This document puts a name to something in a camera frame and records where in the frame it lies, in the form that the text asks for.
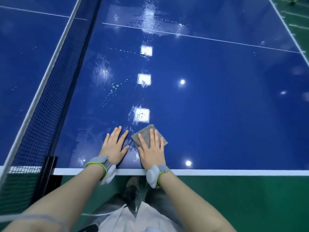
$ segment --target forearm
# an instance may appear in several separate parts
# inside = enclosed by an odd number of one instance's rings
[[[67,183],[34,203],[24,213],[47,214],[65,222],[71,229],[103,174],[102,166],[91,164]],[[48,225],[42,219],[16,220],[6,228],[5,232],[27,231],[27,227],[33,229],[33,225],[40,231],[56,231],[59,228],[58,225]]]
[[[171,200],[188,231],[235,231],[230,223],[207,201],[172,172],[163,174],[159,184]]]

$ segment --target wearable device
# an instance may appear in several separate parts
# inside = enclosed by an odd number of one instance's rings
[[[116,165],[111,164],[107,158],[108,156],[94,157],[85,165],[87,167],[90,164],[100,164],[105,169],[105,174],[100,180],[101,185],[109,184],[116,175]]]
[[[146,173],[146,179],[152,188],[160,187],[158,181],[163,173],[167,173],[170,169],[165,165],[153,165]]]

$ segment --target dark pants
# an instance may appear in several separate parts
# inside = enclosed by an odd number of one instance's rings
[[[121,208],[124,204],[127,205],[130,212],[136,217],[137,212],[137,199],[138,199],[138,189],[136,186],[127,187],[123,194],[114,194],[109,200],[104,202],[98,209],[95,210],[93,214],[104,214],[116,211]],[[148,188],[145,203],[149,204],[151,207],[155,208],[160,214],[166,216],[181,228],[183,225],[180,218],[177,216],[172,203],[168,199],[165,191],[162,188]],[[86,232],[96,232],[98,231],[98,226],[108,217],[89,217],[82,226],[80,231]]]

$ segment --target person's left hand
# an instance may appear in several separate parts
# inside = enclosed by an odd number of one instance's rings
[[[125,146],[121,150],[123,142],[125,141],[125,138],[129,133],[129,131],[126,130],[118,141],[121,128],[122,128],[121,126],[119,126],[118,128],[116,127],[114,131],[111,133],[111,135],[109,134],[106,135],[102,149],[99,154],[99,156],[108,156],[108,160],[111,162],[111,164],[115,165],[119,164],[119,162],[122,160],[123,156],[127,153],[130,147]]]

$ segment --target cleaning cloth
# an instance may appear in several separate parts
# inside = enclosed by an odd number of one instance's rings
[[[135,144],[137,149],[138,149],[138,147],[141,147],[141,142],[139,141],[138,136],[137,136],[138,134],[141,134],[141,136],[143,137],[148,148],[150,148],[150,134],[149,134],[150,129],[153,129],[153,131],[156,130],[154,125],[148,125],[147,127],[141,129],[140,131],[138,131],[137,133],[135,133],[131,136],[131,139],[132,139],[132,141]],[[158,137],[159,137],[159,140],[162,137],[160,132],[158,132]],[[167,145],[168,142],[165,140],[165,138],[163,138],[163,140],[164,140],[164,145]]]

